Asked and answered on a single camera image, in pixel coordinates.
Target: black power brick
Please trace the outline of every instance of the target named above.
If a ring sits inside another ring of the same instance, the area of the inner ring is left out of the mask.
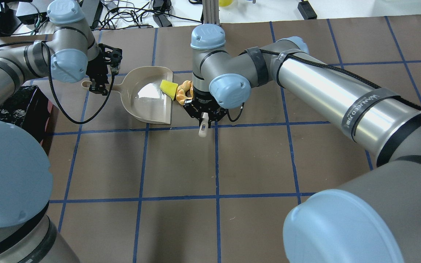
[[[316,15],[316,12],[314,11],[313,7],[311,7],[308,1],[299,2],[298,9],[301,15],[303,16],[304,20],[316,19],[318,17],[318,15]]]
[[[170,20],[168,20],[164,14],[154,14],[152,15],[152,17],[153,17],[153,20],[157,23],[157,25],[159,25],[159,27],[161,28],[172,26]]]

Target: wires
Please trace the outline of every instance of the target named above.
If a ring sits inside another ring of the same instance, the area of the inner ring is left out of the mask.
[[[128,7],[128,6],[124,6],[124,7],[118,7],[119,9],[121,9],[121,12],[118,12],[116,14],[114,14],[113,16],[110,16],[110,14],[113,12],[112,10],[108,10],[108,12],[105,14],[104,19],[102,22],[100,22],[101,24],[101,28],[100,30],[105,30],[107,29],[106,27],[109,26],[113,23],[113,20],[125,20],[126,22],[134,22],[135,23],[135,27],[139,27],[141,28],[142,26],[145,26],[147,28],[152,27],[149,25],[143,25],[143,18],[147,17],[150,14],[157,14],[157,15],[169,15],[170,17],[174,17],[174,18],[178,18],[178,19],[182,19],[182,20],[188,20],[191,22],[196,22],[196,23],[202,23],[199,20],[193,20],[193,19],[189,19],[189,18],[185,18],[185,17],[180,17],[177,15],[171,15],[169,12],[162,12],[159,10],[153,10],[152,9],[152,0],[150,0],[149,2],[147,2],[144,6],[142,7],[135,7],[133,3],[125,1],[125,0],[116,0],[119,2],[125,2],[125,3],[129,3],[131,5],[133,5],[132,7]],[[120,30],[120,29],[125,29],[125,28],[130,28],[130,27],[134,27],[134,26],[129,26],[129,27],[124,27],[124,28],[115,28],[115,26],[113,25],[113,30]]]
[[[6,47],[6,46],[12,46],[12,45],[33,44],[33,43],[34,43],[33,41],[19,41],[19,42],[12,42],[12,43],[4,43],[4,44],[1,44],[0,45],[0,48],[1,47]],[[48,60],[47,61],[47,65],[51,65],[51,62],[52,62],[52,54],[51,54],[51,51],[50,51],[50,47],[47,45],[46,41],[42,41],[41,42],[41,45],[45,48],[46,53],[47,53],[47,60]],[[88,118],[85,121],[81,121],[80,122],[80,121],[74,120],[73,118],[71,118],[68,115],[68,113],[64,110],[64,108],[60,104],[60,101],[58,100],[58,97],[56,95],[55,88],[54,88],[54,85],[53,85],[53,78],[52,78],[52,69],[51,69],[51,66],[48,66],[47,69],[48,69],[48,82],[50,83],[50,89],[52,91],[52,94],[53,94],[53,97],[55,99],[56,105],[58,106],[58,108],[60,109],[60,111],[63,113],[63,115],[66,116],[66,118],[68,120],[70,120],[71,122],[73,122],[73,123],[75,123],[77,125],[86,124],[86,123],[90,122],[91,120],[93,120],[100,113],[100,111],[102,111],[103,107],[107,104],[108,98],[110,97],[111,90],[113,88],[113,84],[115,83],[115,75],[114,74],[111,75],[111,83],[110,83],[110,88],[108,90],[107,97],[105,98],[102,106],[100,106],[100,108],[97,110],[97,112],[95,112],[94,115],[92,115],[92,117]]]
[[[235,120],[234,120],[234,119],[232,119],[232,117],[230,117],[230,111],[227,109],[227,117],[228,117],[228,120],[229,120],[229,121],[231,121],[231,122],[236,122],[236,121],[238,121],[238,119],[239,119],[239,118],[240,118],[240,116],[241,116],[241,113],[243,112],[243,108],[244,108],[244,103],[241,103],[240,112],[239,112],[239,114],[238,114],[237,118],[235,118]]]
[[[33,44],[33,41],[19,41],[19,42],[12,42],[12,43],[4,43],[0,45],[0,48],[7,47],[7,46],[13,46],[13,45],[21,45],[21,44]]]
[[[275,56],[280,55],[279,52],[274,52],[274,51],[264,50],[264,49],[261,49],[261,52],[269,54],[269,55],[275,55]],[[288,58],[291,58],[292,60],[296,60],[296,61],[301,62],[301,63],[306,64],[306,65],[312,65],[312,66],[315,66],[315,67],[326,68],[326,69],[329,69],[329,70],[333,70],[333,71],[345,74],[345,75],[347,75],[351,78],[354,78],[354,79],[356,79],[356,80],[358,80],[358,81],[360,81],[360,82],[362,82],[366,85],[369,85],[370,87],[372,87],[374,89],[381,88],[381,86],[379,86],[379,85],[377,85],[377,84],[375,84],[375,83],[373,83],[373,82],[371,82],[371,81],[369,81],[369,80],[367,80],[367,79],[365,79],[365,78],[363,78],[363,77],[361,77],[361,76],[359,76],[359,75],[357,75],[353,72],[345,70],[343,68],[338,68],[338,67],[334,67],[332,65],[326,65],[326,64],[321,64],[321,63],[317,63],[317,62],[314,62],[314,61],[306,60],[304,58],[300,58],[300,57],[297,57],[297,56],[292,55],[292,54],[288,54],[285,59],[287,60]],[[411,108],[421,110],[421,106],[416,105],[415,103],[410,102],[409,100],[406,100],[402,97],[397,97],[396,100],[398,100],[401,103],[404,103],[405,105],[407,105]]]
[[[46,49],[46,52],[47,52],[47,57],[48,57],[48,61],[47,61],[48,63],[47,64],[48,65],[51,65],[51,63],[52,63],[52,55],[51,55],[50,47],[45,42],[41,42],[41,44]],[[115,75],[114,74],[111,75],[110,88],[108,89],[107,97],[105,98],[102,106],[100,106],[100,108],[97,110],[97,112],[94,113],[94,115],[92,115],[92,117],[88,118],[85,121],[76,121],[76,120],[74,120],[73,118],[71,118],[68,115],[68,113],[61,106],[60,101],[58,100],[58,97],[56,95],[54,85],[53,85],[52,67],[51,66],[48,66],[48,82],[50,83],[50,89],[52,90],[53,98],[55,99],[56,105],[58,106],[58,108],[60,109],[60,111],[63,113],[63,115],[66,116],[66,118],[68,120],[70,120],[72,123],[75,123],[77,125],[83,125],[83,124],[86,124],[86,123],[90,122],[91,120],[93,120],[100,113],[100,111],[102,111],[103,107],[105,107],[105,105],[107,104],[108,98],[110,98],[111,90],[113,88],[113,83],[115,82]]]

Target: power adapter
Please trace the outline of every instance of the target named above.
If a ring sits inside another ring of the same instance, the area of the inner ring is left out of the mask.
[[[316,12],[314,11],[313,7],[310,5],[308,1],[302,0],[299,2],[298,9],[303,16],[304,20],[308,19],[316,19],[318,15],[316,15]]]
[[[152,3],[152,9],[160,12],[167,12],[172,9],[171,0],[154,0]]]
[[[152,15],[152,17],[153,17],[153,20],[157,23],[157,25],[159,25],[159,27],[161,28],[172,26],[170,20],[168,20],[164,14],[154,14]]]

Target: grid line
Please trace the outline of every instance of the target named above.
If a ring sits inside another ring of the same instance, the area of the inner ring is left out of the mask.
[[[371,156],[369,155],[369,152],[365,150],[366,153],[366,160],[368,161],[368,167],[370,171],[373,171],[373,163],[371,162]]]
[[[337,58],[339,59],[339,65],[341,68],[344,68],[344,64],[342,63],[341,52],[339,51],[339,47],[337,46],[337,41],[335,40],[334,31],[332,30],[331,21],[326,19],[327,26],[329,27],[329,31],[331,32],[332,41],[334,42],[335,52],[337,53]]]
[[[315,193],[300,193],[300,196],[312,196]],[[265,194],[219,194],[219,199],[236,198],[274,198],[274,197],[296,197],[297,193],[265,193]],[[68,200],[50,200],[50,203],[118,203],[118,202],[137,202],[141,201],[169,201],[169,200],[200,200],[216,199],[217,195],[202,196],[168,196],[168,197],[142,197],[142,198],[94,198],[94,199],[68,199]]]
[[[415,92],[416,92],[416,94],[418,96],[418,99],[420,100],[420,105],[421,105],[421,95],[420,95],[420,92],[419,92],[419,90],[417,88],[417,85],[415,83],[414,77],[412,77],[412,74],[411,74],[411,72],[409,70],[409,66],[407,65],[406,59],[404,57],[404,54],[402,53],[401,47],[399,46],[399,42],[397,41],[396,35],[394,34],[394,31],[393,31],[393,29],[391,27],[391,23],[389,22],[389,18],[387,16],[385,16],[384,18],[386,19],[386,23],[387,23],[387,26],[389,28],[389,31],[391,32],[392,38],[394,39],[394,43],[396,43],[396,47],[397,47],[397,50],[399,51],[399,55],[401,55],[402,63],[404,63],[404,66],[406,67],[407,74],[409,75],[409,78],[410,78],[410,81],[412,83],[412,86],[414,86],[414,90],[415,90]]]
[[[217,225],[217,263],[222,263],[222,243],[220,241],[220,183],[219,183],[219,122],[214,125],[215,140],[215,200]]]
[[[134,233],[134,248],[133,248],[133,263],[137,262],[137,245],[139,243],[139,225],[141,222],[141,210],[142,210],[142,196],[144,193],[144,178],[145,178],[145,160],[147,157],[147,144],[149,140],[149,123],[145,126],[145,138],[144,138],[144,151],[142,153],[142,170],[141,170],[141,183],[139,185],[139,198],[137,199],[137,217],[136,217],[136,231]]]
[[[99,35],[98,35],[98,42],[100,42],[101,40],[102,40],[102,32],[100,32]],[[89,91],[86,91],[86,96],[85,96],[85,99],[84,99],[84,105],[82,107],[82,115],[80,116],[80,121],[84,121],[88,100],[89,100]],[[67,200],[67,197],[68,197],[68,194],[69,194],[69,188],[71,186],[72,172],[74,171],[74,165],[75,165],[76,156],[77,156],[77,148],[79,147],[81,131],[82,131],[82,125],[79,125],[79,129],[77,130],[76,144],[75,144],[75,147],[74,147],[74,151],[72,153],[71,166],[69,168],[69,175],[68,175],[68,179],[67,179],[67,183],[66,183],[64,200]],[[63,226],[63,219],[64,219],[65,211],[66,211],[66,202],[63,203],[63,206],[61,208],[60,221],[58,223],[58,232],[61,232],[61,228]]]
[[[157,34],[158,29],[155,29],[155,35],[153,40],[153,51],[152,51],[152,62],[151,65],[155,65],[155,54],[157,51]],[[145,138],[144,138],[144,151],[142,154],[142,170],[141,170],[141,183],[139,185],[139,199],[137,202],[137,217],[136,217],[136,230],[134,233],[134,247],[133,247],[133,253],[132,253],[132,262],[137,262],[137,246],[139,244],[139,230],[140,230],[140,223],[141,223],[141,211],[142,211],[142,197],[144,193],[144,178],[145,178],[145,162],[147,158],[147,145],[149,142],[149,130],[150,125],[147,123],[145,125]]]
[[[337,58],[339,59],[341,68],[344,69],[344,65],[357,65],[356,63],[348,63],[348,64],[346,63],[346,64],[344,64],[342,62],[341,52],[339,51],[339,47],[337,46],[337,41],[335,40],[334,30],[332,29],[331,22],[329,21],[329,19],[327,20],[327,25],[329,26],[329,31],[331,31],[332,41],[334,42],[334,47],[335,47],[335,50],[337,52]],[[366,161],[368,163],[368,167],[371,171],[371,170],[373,170],[373,164],[371,163],[371,157],[369,156],[369,152],[367,150],[365,150],[365,156],[366,156]]]
[[[270,25],[271,35],[272,35],[272,41],[275,43],[276,35],[274,33],[274,27],[272,26],[272,22],[270,22],[269,25]],[[298,204],[301,204],[300,187],[299,187],[298,175],[297,175],[297,166],[295,165],[295,153],[293,151],[292,135],[291,135],[291,130],[290,130],[289,115],[287,113],[287,105],[285,103],[284,88],[280,87],[280,93],[282,97],[282,106],[284,107],[284,115],[285,115],[284,125],[287,127],[287,137],[289,140],[290,160],[292,163],[293,181],[295,184],[296,197],[297,197]]]
[[[290,125],[317,125],[317,124],[330,124],[329,121],[313,121],[313,122],[292,122]],[[267,126],[284,126],[287,123],[243,123],[237,125],[219,125],[219,128],[236,128],[236,127],[267,127]],[[179,127],[157,127],[149,128],[152,130],[197,130],[199,126],[179,126]],[[139,129],[117,129],[117,130],[82,130],[81,134],[87,133],[131,133],[131,132],[145,132],[145,128]],[[60,136],[60,135],[73,135],[77,134],[77,131],[64,131],[60,133],[47,133],[49,136]]]

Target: blue joint cap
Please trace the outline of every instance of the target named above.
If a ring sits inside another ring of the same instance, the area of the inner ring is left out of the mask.
[[[300,50],[302,50],[306,54],[310,53],[308,49],[308,45],[303,41],[301,37],[293,36],[293,37],[282,38],[277,41],[280,41],[280,40],[288,40],[290,42],[293,42],[295,45],[299,47]]]
[[[57,25],[70,24],[82,20],[85,15],[74,0],[54,0],[46,10],[50,22]]]
[[[191,47],[194,49],[207,50],[223,45],[225,45],[225,32],[218,25],[198,25],[191,34]]]
[[[87,62],[87,55],[80,50],[60,50],[52,56],[52,76],[62,82],[81,81],[86,75]]]
[[[209,91],[222,108],[236,108],[248,100],[251,85],[242,75],[229,73],[214,78]]]
[[[0,122],[0,228],[25,223],[45,207],[53,189],[49,167],[37,140]]]

